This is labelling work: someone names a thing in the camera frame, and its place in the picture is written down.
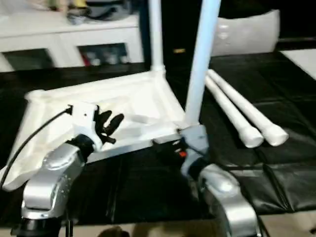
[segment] cabinet door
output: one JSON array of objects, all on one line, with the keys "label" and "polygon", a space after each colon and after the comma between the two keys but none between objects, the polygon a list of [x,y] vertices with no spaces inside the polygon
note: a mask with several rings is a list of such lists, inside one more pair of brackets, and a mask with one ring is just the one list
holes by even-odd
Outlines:
[{"label": "cabinet door", "polygon": [[55,41],[55,35],[0,39],[0,71],[66,67],[68,56]]},{"label": "cabinet door", "polygon": [[143,62],[138,28],[60,34],[73,67]]}]

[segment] white pole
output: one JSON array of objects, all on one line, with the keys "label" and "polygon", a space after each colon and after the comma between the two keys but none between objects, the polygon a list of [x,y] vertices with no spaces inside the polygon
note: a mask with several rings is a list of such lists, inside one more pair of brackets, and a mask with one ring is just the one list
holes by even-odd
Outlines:
[{"label": "white pole", "polygon": [[233,103],[227,98],[224,92],[221,91],[216,83],[213,82],[210,77],[206,76],[205,85],[213,94],[219,106],[222,108],[228,119],[238,131],[239,137],[244,145],[248,148],[260,146],[261,143],[264,141],[261,133],[256,128],[250,125],[250,123],[239,112],[235,105],[233,105]]},{"label": "white pole", "polygon": [[150,42],[152,52],[152,71],[163,71],[161,0],[149,1]]},{"label": "white pole", "polygon": [[202,2],[186,103],[186,122],[189,124],[198,123],[220,3],[221,0],[203,0]]},{"label": "white pole", "polygon": [[272,123],[256,107],[239,94],[231,85],[221,78],[215,71],[208,70],[210,78],[222,89],[234,104],[261,131],[264,138],[272,146],[279,146],[288,139],[288,134],[278,125]]}]

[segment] black mat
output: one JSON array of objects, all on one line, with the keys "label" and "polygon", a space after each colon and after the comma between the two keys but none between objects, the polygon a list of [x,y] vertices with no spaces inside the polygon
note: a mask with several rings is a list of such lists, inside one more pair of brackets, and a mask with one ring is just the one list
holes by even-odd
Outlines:
[{"label": "black mat", "polygon": [[[228,119],[205,92],[200,120],[208,132],[214,162],[231,170],[247,189],[258,213],[273,214],[316,207],[316,81],[280,53],[225,56],[211,67],[273,122],[290,134],[282,146],[246,149]],[[73,68],[0,74],[0,152],[5,163],[25,108],[27,91],[83,83],[144,70],[111,73],[103,68]],[[189,68],[167,73],[184,106]],[[22,189],[0,194],[0,224],[19,220]],[[151,149],[90,164],[76,180],[70,199],[79,224],[104,224],[209,218],[190,196],[186,181]]]}]

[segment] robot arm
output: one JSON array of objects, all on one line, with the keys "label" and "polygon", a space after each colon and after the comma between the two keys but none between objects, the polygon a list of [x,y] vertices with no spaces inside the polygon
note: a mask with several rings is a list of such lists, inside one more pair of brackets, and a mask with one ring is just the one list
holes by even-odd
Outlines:
[{"label": "robot arm", "polygon": [[187,153],[181,172],[195,180],[209,212],[219,220],[222,236],[261,237],[256,212],[242,195],[239,182],[206,156],[208,140],[205,127],[191,126],[179,134]]},{"label": "robot arm", "polygon": [[50,152],[42,167],[26,184],[22,201],[22,220],[11,234],[20,237],[57,237],[74,180],[81,174],[88,156],[101,150],[123,120],[114,117],[103,127],[111,111],[99,115],[99,108],[89,103],[73,105],[75,138]]}]

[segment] white cabinet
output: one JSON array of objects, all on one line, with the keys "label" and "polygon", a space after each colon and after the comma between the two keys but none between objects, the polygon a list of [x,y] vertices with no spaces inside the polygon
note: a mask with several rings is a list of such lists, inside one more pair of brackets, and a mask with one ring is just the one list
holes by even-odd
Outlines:
[{"label": "white cabinet", "polygon": [[81,50],[86,45],[90,53],[94,53],[101,62],[115,64],[119,60],[112,59],[115,51],[122,48],[122,55],[127,59],[124,62],[143,62],[142,48],[140,45],[140,35],[138,28],[106,29],[90,32],[71,32],[59,34],[64,50],[70,57],[70,67],[84,66],[85,57],[88,50]]},{"label": "white cabinet", "polygon": [[30,69],[67,67],[69,58],[58,40],[50,34],[0,38],[0,70],[27,70],[28,66]]},{"label": "white cabinet", "polygon": [[138,16],[70,25],[59,12],[20,12],[0,22],[0,72],[143,62]]}]

